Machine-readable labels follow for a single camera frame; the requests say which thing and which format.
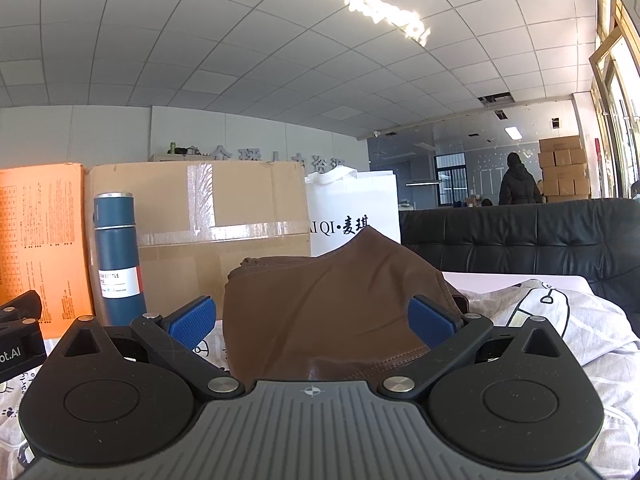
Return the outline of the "person in black coat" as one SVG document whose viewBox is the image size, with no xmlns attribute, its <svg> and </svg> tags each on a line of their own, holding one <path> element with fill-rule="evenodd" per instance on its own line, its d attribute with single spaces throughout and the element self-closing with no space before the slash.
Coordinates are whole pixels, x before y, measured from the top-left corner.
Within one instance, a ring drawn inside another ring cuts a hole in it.
<svg viewBox="0 0 640 480">
<path fill-rule="evenodd" d="M 499 205 L 541 204 L 542 195 L 532 174 L 523 165 L 518 153 L 506 159 L 508 170 L 502 178 Z"/>
</svg>

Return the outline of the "white cartoon print bedsheet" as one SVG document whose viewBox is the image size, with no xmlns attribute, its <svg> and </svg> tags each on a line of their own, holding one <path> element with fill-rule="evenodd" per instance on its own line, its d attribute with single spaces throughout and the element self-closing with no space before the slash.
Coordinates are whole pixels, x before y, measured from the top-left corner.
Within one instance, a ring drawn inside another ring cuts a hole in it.
<svg viewBox="0 0 640 480">
<path fill-rule="evenodd" d="M 639 339 L 622 310 L 537 280 L 478 294 L 494 329 L 416 399 L 366 380 L 256 380 L 202 399 L 128 326 L 80 318 L 21 398 L 6 479 L 630 479 Z"/>
</svg>

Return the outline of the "large cardboard box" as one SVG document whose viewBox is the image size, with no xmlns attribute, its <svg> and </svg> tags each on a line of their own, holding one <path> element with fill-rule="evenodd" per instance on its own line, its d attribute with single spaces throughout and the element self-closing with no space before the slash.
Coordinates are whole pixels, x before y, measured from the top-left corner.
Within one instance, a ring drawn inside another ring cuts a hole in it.
<svg viewBox="0 0 640 480">
<path fill-rule="evenodd" d="M 246 258 L 308 257 L 305 173 L 298 162 L 136 162 L 95 166 L 85 175 L 85 232 L 93 307 L 100 291 L 93 200 L 134 199 L 146 307 L 168 314 L 197 296 L 224 305 L 229 273 Z"/>
</svg>

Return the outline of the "brown leather garment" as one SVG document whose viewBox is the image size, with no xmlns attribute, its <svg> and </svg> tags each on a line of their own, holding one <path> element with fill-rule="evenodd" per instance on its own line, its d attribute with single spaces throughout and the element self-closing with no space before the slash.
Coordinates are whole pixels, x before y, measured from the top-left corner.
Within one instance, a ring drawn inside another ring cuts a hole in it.
<svg viewBox="0 0 640 480">
<path fill-rule="evenodd" d="M 442 272 L 368 226 L 319 257 L 246 258 L 224 291 L 231 374 L 256 380 L 377 384 L 430 350 L 408 322 L 424 296 L 453 315 L 469 301 Z"/>
</svg>

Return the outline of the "blue thermos bottle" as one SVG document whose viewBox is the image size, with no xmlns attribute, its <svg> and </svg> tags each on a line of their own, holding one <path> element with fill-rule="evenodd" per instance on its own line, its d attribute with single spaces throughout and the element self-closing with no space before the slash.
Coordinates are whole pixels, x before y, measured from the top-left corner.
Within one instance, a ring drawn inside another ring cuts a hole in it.
<svg viewBox="0 0 640 480">
<path fill-rule="evenodd" d="M 93 199 L 100 291 L 111 325 L 128 326 L 146 312 L 138 253 L 134 196 L 101 193 Z"/>
</svg>

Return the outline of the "orange printed box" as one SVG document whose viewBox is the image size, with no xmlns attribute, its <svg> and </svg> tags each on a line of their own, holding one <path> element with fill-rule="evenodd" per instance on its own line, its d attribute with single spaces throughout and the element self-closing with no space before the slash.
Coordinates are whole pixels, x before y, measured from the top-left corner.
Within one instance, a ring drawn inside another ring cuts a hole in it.
<svg viewBox="0 0 640 480">
<path fill-rule="evenodd" d="M 1 171 L 1 301 L 34 290 L 46 339 L 92 315 L 84 230 L 84 168 L 54 164 Z"/>
</svg>

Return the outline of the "white tote bag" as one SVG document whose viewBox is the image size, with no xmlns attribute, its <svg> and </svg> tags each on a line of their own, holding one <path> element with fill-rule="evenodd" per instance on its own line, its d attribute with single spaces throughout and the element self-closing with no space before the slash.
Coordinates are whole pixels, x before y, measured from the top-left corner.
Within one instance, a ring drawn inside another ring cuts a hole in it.
<svg viewBox="0 0 640 480">
<path fill-rule="evenodd" d="M 348 243 L 367 226 L 400 242 L 397 179 L 393 171 L 345 166 L 305 178 L 314 257 Z"/>
</svg>

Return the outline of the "stacked cardboard boxes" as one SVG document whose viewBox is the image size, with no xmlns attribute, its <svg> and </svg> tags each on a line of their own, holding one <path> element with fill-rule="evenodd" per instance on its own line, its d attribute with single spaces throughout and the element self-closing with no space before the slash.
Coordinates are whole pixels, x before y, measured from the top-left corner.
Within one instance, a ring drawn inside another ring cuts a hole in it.
<svg viewBox="0 0 640 480">
<path fill-rule="evenodd" d="M 548 203 L 588 200 L 591 185 L 587 154 L 580 136 L 541 139 L 538 162 L 542 194 Z"/>
</svg>

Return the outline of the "black leather sofa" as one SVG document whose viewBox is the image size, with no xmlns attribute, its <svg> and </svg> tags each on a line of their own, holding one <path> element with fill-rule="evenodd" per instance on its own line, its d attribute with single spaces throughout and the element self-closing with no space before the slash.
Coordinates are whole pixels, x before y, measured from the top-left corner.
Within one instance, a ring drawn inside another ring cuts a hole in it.
<svg viewBox="0 0 640 480">
<path fill-rule="evenodd" d="M 639 203 L 623 198 L 399 214 L 401 244 L 450 272 L 576 275 L 639 330 Z"/>
</svg>

